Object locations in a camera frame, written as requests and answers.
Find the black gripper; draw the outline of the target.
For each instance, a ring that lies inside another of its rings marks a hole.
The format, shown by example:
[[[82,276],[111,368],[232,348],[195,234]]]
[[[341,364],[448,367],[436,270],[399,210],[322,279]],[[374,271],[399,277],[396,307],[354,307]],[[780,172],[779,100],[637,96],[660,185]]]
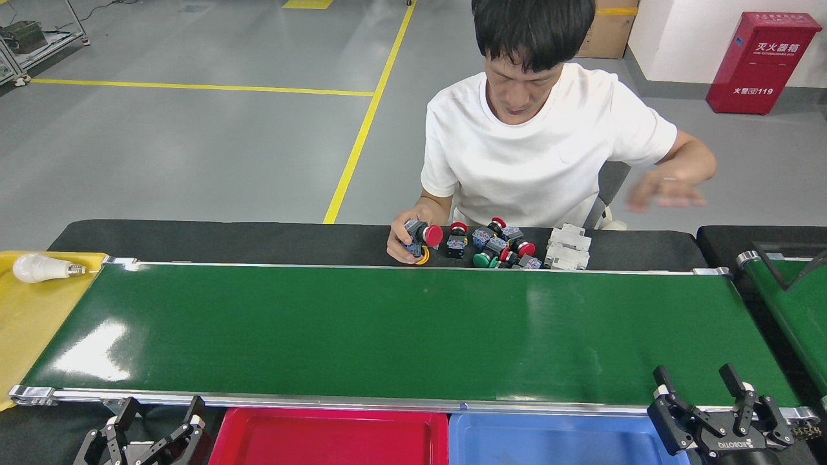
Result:
[[[694,446],[704,464],[780,464],[777,454],[769,448],[786,448],[795,443],[776,400],[770,395],[756,394],[730,363],[720,368],[720,376],[735,398],[735,423],[733,432],[724,437],[706,430],[715,431],[711,415],[677,395],[664,366],[656,367],[653,376],[658,387],[647,414],[671,455]]]

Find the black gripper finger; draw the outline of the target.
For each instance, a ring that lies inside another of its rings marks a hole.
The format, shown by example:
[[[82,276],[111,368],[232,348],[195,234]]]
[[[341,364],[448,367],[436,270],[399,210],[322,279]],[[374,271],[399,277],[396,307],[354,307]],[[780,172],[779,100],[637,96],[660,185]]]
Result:
[[[204,464],[211,444],[211,436],[205,429],[204,409],[203,398],[195,395],[183,423],[151,445],[145,452],[145,463]]]
[[[133,463],[127,455],[129,444],[126,432],[132,426],[136,415],[142,414],[144,408],[133,397],[121,401],[120,407],[120,412],[110,418],[103,429],[92,429],[85,435],[74,464]]]

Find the person's left hand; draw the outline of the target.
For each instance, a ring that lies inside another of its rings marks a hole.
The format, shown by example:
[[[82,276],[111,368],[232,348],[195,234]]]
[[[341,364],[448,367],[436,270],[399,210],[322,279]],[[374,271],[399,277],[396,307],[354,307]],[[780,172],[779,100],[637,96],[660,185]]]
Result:
[[[674,176],[647,172],[638,180],[628,194],[628,209],[632,212],[649,211],[652,203],[667,208],[688,208],[706,206],[706,198],[694,185]]]

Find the person's right hand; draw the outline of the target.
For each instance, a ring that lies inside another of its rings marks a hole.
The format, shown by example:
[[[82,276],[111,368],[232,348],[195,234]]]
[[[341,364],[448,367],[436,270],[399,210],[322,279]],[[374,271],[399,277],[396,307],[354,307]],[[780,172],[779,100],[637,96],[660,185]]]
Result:
[[[432,223],[432,211],[428,206],[417,205],[413,209],[399,212],[390,224],[390,235],[386,244],[386,251],[388,255],[393,257],[397,262],[413,265],[417,261],[417,257],[406,248],[406,246],[410,246],[413,241],[405,227],[405,224],[410,220],[424,221],[428,224]]]

